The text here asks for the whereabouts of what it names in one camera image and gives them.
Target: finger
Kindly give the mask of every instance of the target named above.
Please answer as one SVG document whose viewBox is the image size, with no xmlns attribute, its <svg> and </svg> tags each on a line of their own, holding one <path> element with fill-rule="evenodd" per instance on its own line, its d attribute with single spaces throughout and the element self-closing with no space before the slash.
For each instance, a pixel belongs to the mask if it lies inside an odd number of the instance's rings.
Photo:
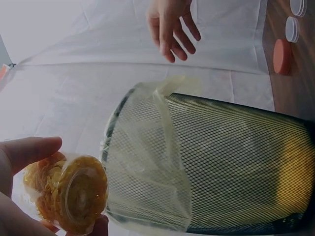
<svg viewBox="0 0 315 236">
<path fill-rule="evenodd" d="M 167 12 L 160 15 L 159 18 L 159 43 L 160 52 L 166 55 L 170 52 L 173 42 L 173 30 L 176 19 L 172 18 L 172 14 Z"/>
<path fill-rule="evenodd" d="M 152 18 L 147 14 L 147 21 L 151 38 L 154 44 L 159 47 L 159 18 Z"/>
<path fill-rule="evenodd" d="M 190 39 L 188 38 L 188 36 L 183 31 L 183 27 L 180 20 L 178 20 L 177 23 L 175 24 L 174 32 L 178 39 L 182 42 L 183 46 L 187 49 L 187 51 L 190 54 L 194 54 L 196 52 L 196 49 L 192 42 L 190 41 Z"/>
<path fill-rule="evenodd" d="M 19 236 L 56 236 L 38 221 L 30 218 L 14 204 L 11 199 L 0 193 L 1 225 L 5 226 L 7 235 Z"/>
<path fill-rule="evenodd" d="M 175 39 L 173 42 L 172 51 L 180 60 L 187 60 L 187 54 Z"/>
<path fill-rule="evenodd" d="M 51 232 L 53 232 L 54 234 L 59 231 L 59 229 L 57 227 L 55 227 L 52 224 L 50 224 L 47 220 L 41 220 L 40 223 L 43 226 L 45 226 L 47 229 L 49 229 Z"/>
<path fill-rule="evenodd" d="M 191 32 L 192 36 L 197 40 L 200 41 L 201 35 L 200 32 L 192 19 L 191 12 L 187 13 L 183 16 L 183 20 L 185 25 L 188 27 L 189 31 Z"/>
<path fill-rule="evenodd" d="M 96 220 L 93 232 L 89 236 L 108 236 L 108 218 L 105 215 Z"/>
<path fill-rule="evenodd" d="M 27 165 L 55 154 L 61 145 L 60 137 L 29 137 L 1 142 L 0 149 L 6 154 L 13 174 L 16 174 Z"/>
<path fill-rule="evenodd" d="M 171 51 L 168 51 L 164 56 L 170 63 L 175 62 L 174 54 Z"/>
</svg>

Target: black mesh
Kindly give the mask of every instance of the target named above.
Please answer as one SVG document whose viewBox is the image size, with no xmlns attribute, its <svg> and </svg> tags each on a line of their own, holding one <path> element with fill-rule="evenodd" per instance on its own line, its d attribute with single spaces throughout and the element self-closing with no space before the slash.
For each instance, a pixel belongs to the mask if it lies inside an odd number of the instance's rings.
<svg viewBox="0 0 315 236">
<path fill-rule="evenodd" d="M 315 147 L 303 121 L 181 94 L 166 102 L 191 185 L 189 233 L 268 235 L 303 226 L 315 174 Z M 145 104 L 128 109 L 150 114 Z M 115 119 L 126 114 L 122 105 Z"/>
</svg>

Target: wooden surface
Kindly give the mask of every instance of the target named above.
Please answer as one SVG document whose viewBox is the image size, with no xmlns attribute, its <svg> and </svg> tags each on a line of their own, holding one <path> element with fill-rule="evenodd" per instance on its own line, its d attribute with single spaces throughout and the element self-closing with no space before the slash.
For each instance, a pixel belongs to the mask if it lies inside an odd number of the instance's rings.
<svg viewBox="0 0 315 236">
<path fill-rule="evenodd" d="M 300 37 L 292 43 L 293 62 L 289 76 L 273 69 L 273 48 L 285 38 L 285 23 L 294 16 L 290 0 L 268 0 L 263 44 L 270 73 L 276 112 L 315 121 L 315 0 L 308 0 L 304 17 L 296 17 Z"/>
</svg>

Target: cylindrical mesh container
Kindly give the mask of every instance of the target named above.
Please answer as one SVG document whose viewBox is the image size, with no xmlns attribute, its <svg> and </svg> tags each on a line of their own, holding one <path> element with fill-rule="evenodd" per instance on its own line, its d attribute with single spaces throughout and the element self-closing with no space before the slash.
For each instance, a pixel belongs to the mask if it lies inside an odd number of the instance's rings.
<svg viewBox="0 0 315 236">
<path fill-rule="evenodd" d="M 308 226 L 311 123 L 177 93 L 160 101 L 164 112 L 150 89 L 135 86 L 105 130 L 113 219 L 131 229 L 209 235 L 284 234 Z"/>
<path fill-rule="evenodd" d="M 39 218 L 71 235 L 91 233 L 106 207 L 107 176 L 92 156 L 57 152 L 27 166 L 23 184 Z"/>
</svg>

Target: white sheet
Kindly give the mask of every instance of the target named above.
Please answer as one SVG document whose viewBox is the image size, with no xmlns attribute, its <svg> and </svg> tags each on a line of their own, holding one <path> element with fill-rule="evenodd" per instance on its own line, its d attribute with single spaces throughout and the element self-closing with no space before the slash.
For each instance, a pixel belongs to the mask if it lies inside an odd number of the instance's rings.
<svg viewBox="0 0 315 236">
<path fill-rule="evenodd" d="M 205 97 L 274 110 L 261 43 L 267 0 L 194 1 L 202 41 L 194 42 L 195 55 L 175 65 L 151 42 L 148 0 L 2 4 L 1 35 L 13 62 L 21 63 L 0 83 L 0 140 L 58 135 L 63 150 L 98 156 L 106 122 L 124 94 L 137 82 L 171 75 L 200 78 Z M 10 26 L 3 17 L 11 17 Z M 27 211 L 20 191 L 15 186 L 13 200 Z M 109 230 L 137 235 L 112 223 Z"/>
</svg>

